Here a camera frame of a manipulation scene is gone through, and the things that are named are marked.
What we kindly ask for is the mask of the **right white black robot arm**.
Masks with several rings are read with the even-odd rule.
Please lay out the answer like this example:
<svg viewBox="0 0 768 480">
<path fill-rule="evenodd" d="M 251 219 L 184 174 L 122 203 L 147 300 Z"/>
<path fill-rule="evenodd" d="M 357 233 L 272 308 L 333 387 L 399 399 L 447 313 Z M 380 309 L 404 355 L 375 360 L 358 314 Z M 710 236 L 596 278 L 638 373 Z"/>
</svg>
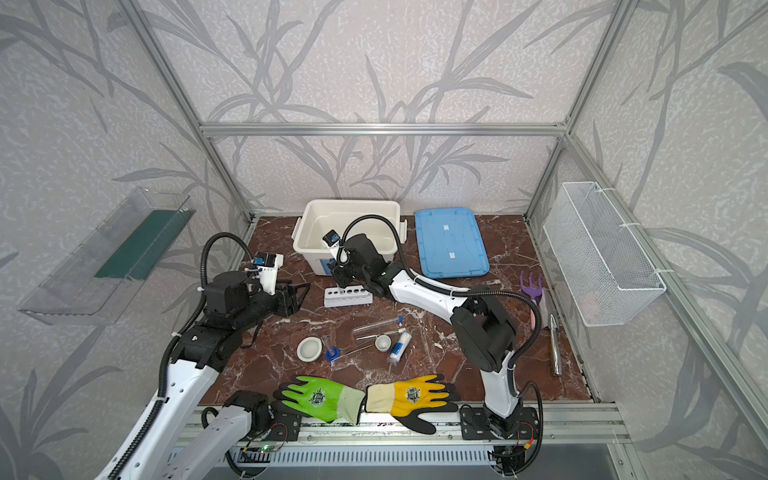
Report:
<svg viewBox="0 0 768 480">
<path fill-rule="evenodd" d="M 418 275 L 404 262 L 387 261 L 364 234 L 344 240 L 331 230 L 323 243 L 332 255 L 331 275 L 340 287 L 361 284 L 373 296 L 418 307 L 447 321 L 459 346 L 481 371 L 484 407 L 490 417 L 510 421 L 522 405 L 514 369 L 517 361 L 538 339 L 541 311 L 529 297 L 509 291 L 482 288 L 458 289 Z M 514 321 L 501 302 L 520 301 L 530 309 L 534 330 L 520 346 L 513 345 Z"/>
</svg>

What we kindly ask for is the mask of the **wrapped white blue bandage roll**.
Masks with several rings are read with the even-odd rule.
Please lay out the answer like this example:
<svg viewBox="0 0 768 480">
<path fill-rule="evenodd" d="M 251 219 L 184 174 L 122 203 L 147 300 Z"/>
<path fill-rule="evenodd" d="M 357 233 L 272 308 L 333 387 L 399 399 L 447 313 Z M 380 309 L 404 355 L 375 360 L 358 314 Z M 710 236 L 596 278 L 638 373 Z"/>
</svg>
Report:
<svg viewBox="0 0 768 480">
<path fill-rule="evenodd" d="M 388 358 L 391 364 L 396 365 L 400 362 L 405 350 L 407 349 L 408 345 L 411 342 L 411 339 L 412 339 L 412 335 L 408 332 L 403 332 L 399 336 Z"/>
</svg>

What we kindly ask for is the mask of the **yellow work glove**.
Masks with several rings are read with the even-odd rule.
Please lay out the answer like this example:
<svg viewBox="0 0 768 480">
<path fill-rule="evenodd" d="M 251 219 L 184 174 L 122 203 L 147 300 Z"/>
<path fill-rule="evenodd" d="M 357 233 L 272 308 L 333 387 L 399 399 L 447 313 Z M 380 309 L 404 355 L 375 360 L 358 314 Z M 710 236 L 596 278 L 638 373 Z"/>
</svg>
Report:
<svg viewBox="0 0 768 480">
<path fill-rule="evenodd" d="M 434 435 L 437 427 L 421 418 L 426 413 L 454 413 L 460 396 L 441 374 L 430 374 L 367 388 L 364 411 L 387 413 L 407 429 Z"/>
</svg>

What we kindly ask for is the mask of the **green work glove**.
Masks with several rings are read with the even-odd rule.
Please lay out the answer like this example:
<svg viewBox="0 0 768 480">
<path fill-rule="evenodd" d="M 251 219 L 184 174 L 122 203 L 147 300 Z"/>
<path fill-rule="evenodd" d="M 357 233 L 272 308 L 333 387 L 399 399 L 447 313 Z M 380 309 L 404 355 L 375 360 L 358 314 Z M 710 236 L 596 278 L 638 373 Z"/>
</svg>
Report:
<svg viewBox="0 0 768 480">
<path fill-rule="evenodd" d="M 326 423 L 336 420 L 359 423 L 366 394 L 320 377 L 295 376 L 274 392 L 273 410 L 312 417 Z"/>
</svg>

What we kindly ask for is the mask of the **blue plastic bin lid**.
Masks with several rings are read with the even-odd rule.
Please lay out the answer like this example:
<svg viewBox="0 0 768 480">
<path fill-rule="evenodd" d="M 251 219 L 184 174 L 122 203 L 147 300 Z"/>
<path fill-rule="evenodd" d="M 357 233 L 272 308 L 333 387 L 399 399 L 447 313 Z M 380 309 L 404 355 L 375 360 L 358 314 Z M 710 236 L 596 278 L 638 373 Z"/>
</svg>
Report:
<svg viewBox="0 0 768 480">
<path fill-rule="evenodd" d="M 421 271 L 428 278 L 480 277 L 490 270 L 474 213 L 467 208 L 415 213 Z"/>
</svg>

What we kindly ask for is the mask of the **blue handled metal tweezers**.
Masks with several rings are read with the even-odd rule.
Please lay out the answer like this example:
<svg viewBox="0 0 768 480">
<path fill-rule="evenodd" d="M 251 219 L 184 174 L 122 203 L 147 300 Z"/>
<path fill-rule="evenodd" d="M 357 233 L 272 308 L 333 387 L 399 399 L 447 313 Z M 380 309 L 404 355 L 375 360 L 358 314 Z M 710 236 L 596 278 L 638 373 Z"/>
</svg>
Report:
<svg viewBox="0 0 768 480">
<path fill-rule="evenodd" d="M 330 350 L 327 350 L 325 352 L 325 359 L 328 362 L 333 363 L 341 358 L 351 356 L 353 354 L 364 351 L 373 346 L 374 346 L 373 342 L 368 342 L 367 344 L 364 344 L 362 346 L 357 346 L 357 347 L 353 347 L 351 349 L 345 349 L 345 350 L 341 350 L 340 348 L 334 346 Z"/>
</svg>

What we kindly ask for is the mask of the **white shallow ceramic dish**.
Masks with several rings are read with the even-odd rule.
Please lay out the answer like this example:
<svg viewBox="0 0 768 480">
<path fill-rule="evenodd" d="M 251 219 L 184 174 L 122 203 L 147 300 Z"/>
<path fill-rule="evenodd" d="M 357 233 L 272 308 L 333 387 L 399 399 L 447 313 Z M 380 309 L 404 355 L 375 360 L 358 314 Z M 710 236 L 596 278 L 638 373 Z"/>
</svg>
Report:
<svg viewBox="0 0 768 480">
<path fill-rule="evenodd" d="M 323 343 L 319 337 L 309 336 L 300 341 L 296 355 L 301 362 L 312 363 L 323 354 Z"/>
</svg>

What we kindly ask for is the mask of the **small white crucible cup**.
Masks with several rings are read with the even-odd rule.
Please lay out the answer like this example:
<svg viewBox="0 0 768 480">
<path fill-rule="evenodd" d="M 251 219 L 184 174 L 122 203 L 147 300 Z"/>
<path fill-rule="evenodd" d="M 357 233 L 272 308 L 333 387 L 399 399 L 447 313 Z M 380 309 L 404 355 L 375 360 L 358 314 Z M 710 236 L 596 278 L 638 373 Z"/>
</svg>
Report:
<svg viewBox="0 0 768 480">
<path fill-rule="evenodd" d="M 380 352 L 388 352 L 392 346 L 392 339 L 389 335 L 383 334 L 375 338 L 375 348 Z"/>
</svg>

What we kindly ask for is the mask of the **clear acrylic wall shelf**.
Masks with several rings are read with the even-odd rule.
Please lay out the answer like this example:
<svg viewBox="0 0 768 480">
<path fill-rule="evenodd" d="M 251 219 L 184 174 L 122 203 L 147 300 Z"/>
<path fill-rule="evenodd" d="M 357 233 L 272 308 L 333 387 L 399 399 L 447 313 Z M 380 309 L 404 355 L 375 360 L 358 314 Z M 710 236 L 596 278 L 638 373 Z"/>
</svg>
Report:
<svg viewBox="0 0 768 480">
<path fill-rule="evenodd" d="M 51 326 L 116 323 L 194 214 L 188 194 L 135 188 L 19 311 Z"/>
</svg>

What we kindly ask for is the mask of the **white plastic storage bin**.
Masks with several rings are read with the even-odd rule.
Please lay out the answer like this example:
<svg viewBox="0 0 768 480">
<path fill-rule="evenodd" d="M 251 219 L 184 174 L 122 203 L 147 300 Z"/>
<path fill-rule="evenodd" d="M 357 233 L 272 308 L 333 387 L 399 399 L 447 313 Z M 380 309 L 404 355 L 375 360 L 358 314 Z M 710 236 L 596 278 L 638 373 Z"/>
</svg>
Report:
<svg viewBox="0 0 768 480">
<path fill-rule="evenodd" d="M 310 201 L 296 221 L 291 235 L 293 248 L 304 257 L 315 275 L 330 276 L 328 263 L 332 256 L 323 236 L 331 230 L 341 236 L 353 220 L 366 214 L 386 217 L 396 228 L 400 243 L 405 245 L 408 225 L 397 202 L 318 199 Z M 394 258 L 397 253 L 394 237 L 383 222 L 364 220 L 352 228 L 348 237 L 358 233 L 364 233 L 386 261 Z"/>
</svg>

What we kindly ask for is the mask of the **white test tube rack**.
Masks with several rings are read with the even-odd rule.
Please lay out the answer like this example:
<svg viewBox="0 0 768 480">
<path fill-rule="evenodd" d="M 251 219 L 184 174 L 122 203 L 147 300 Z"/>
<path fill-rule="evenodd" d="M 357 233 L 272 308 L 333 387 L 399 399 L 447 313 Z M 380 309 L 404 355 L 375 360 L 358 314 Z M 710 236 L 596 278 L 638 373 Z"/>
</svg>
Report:
<svg viewBox="0 0 768 480">
<path fill-rule="evenodd" d="M 323 303 L 326 308 L 371 305 L 373 294 L 360 285 L 326 288 Z"/>
</svg>

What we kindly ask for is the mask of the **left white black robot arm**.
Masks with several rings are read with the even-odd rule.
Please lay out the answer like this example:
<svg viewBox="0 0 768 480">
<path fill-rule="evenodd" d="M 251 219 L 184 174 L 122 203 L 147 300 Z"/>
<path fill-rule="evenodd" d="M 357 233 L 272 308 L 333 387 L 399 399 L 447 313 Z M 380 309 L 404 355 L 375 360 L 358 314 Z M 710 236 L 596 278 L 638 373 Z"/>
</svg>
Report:
<svg viewBox="0 0 768 480">
<path fill-rule="evenodd" d="M 248 265 L 210 278 L 208 257 L 222 239 L 234 241 Z M 266 396 L 238 391 L 188 446 L 172 452 L 200 400 L 241 348 L 243 334 L 258 332 L 272 316 L 288 318 L 301 309 L 311 286 L 279 279 L 281 265 L 281 255 L 253 254 L 233 233 L 207 240 L 199 302 L 161 356 L 155 395 L 99 478 L 202 479 L 239 441 L 269 431 L 273 417 Z"/>
</svg>

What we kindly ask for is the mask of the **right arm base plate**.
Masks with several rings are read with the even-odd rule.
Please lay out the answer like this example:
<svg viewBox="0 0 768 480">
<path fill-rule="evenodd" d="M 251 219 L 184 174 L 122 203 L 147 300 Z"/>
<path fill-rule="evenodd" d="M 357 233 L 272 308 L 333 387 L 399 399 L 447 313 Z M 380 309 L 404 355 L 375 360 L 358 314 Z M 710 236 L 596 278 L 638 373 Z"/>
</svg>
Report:
<svg viewBox="0 0 768 480">
<path fill-rule="evenodd" d="M 459 408 L 464 440 L 536 440 L 541 436 L 541 421 L 534 407 L 518 404 L 508 417 L 486 407 L 462 405 Z"/>
</svg>

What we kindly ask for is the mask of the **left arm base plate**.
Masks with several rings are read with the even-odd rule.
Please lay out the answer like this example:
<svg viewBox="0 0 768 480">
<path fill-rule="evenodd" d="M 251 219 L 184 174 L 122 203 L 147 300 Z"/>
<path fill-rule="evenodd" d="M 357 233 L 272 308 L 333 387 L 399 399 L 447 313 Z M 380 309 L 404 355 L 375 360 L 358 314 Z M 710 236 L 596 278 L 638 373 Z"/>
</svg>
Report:
<svg viewBox="0 0 768 480">
<path fill-rule="evenodd" d="M 263 425 L 254 427 L 244 440 L 252 442 L 294 442 L 298 440 L 303 417 L 294 413 L 273 412 Z"/>
</svg>

